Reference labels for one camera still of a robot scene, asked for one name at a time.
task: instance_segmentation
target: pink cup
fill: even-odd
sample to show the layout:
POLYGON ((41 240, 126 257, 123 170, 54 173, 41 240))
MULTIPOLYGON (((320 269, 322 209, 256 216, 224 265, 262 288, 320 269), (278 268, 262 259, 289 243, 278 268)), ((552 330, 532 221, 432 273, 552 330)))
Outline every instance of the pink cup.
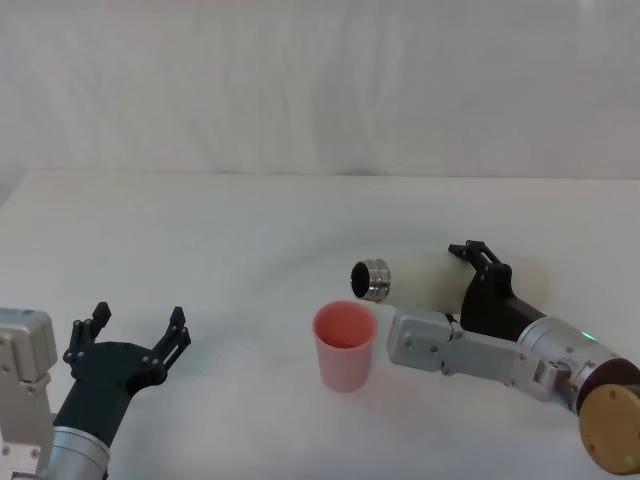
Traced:
POLYGON ((367 381, 378 325, 356 302, 328 303, 313 319, 320 376, 336 392, 352 392, 367 381))

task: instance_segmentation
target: wooden disc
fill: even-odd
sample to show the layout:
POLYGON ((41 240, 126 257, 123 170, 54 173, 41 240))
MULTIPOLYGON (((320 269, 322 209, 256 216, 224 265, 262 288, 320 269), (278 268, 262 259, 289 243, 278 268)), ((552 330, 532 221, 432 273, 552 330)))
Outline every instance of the wooden disc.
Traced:
POLYGON ((622 385, 596 388, 580 409, 580 437, 607 472, 640 473, 640 398, 622 385))

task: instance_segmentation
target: metal cap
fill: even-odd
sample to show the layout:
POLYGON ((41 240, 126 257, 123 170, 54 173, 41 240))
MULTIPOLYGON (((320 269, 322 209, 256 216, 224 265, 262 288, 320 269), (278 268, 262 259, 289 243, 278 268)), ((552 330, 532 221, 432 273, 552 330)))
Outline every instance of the metal cap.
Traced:
POLYGON ((364 260, 351 270, 351 290, 357 298, 381 302, 387 298, 390 289, 391 272, 384 260, 364 260))

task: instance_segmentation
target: white backdrop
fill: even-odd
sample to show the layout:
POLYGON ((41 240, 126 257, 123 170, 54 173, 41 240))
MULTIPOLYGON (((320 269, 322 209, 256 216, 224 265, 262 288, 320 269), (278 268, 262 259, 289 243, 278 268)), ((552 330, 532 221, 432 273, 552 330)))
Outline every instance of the white backdrop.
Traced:
POLYGON ((634 0, 0 0, 24 166, 640 176, 634 0))

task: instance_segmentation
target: white table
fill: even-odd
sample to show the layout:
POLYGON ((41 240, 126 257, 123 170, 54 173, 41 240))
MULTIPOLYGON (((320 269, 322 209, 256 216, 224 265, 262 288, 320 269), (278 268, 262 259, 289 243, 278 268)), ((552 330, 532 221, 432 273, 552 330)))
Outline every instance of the white table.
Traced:
MULTIPOLYGON (((134 398, 113 479, 607 478, 561 407, 391 364, 390 307, 367 385, 327 391, 310 322, 363 256, 482 239, 638 363, 638 206, 634 181, 34 172, 0 210, 0 305, 47 311, 59 354, 100 300, 102 340, 146 346, 184 307, 194 342, 134 398)), ((52 376, 55 411, 72 379, 52 376)))

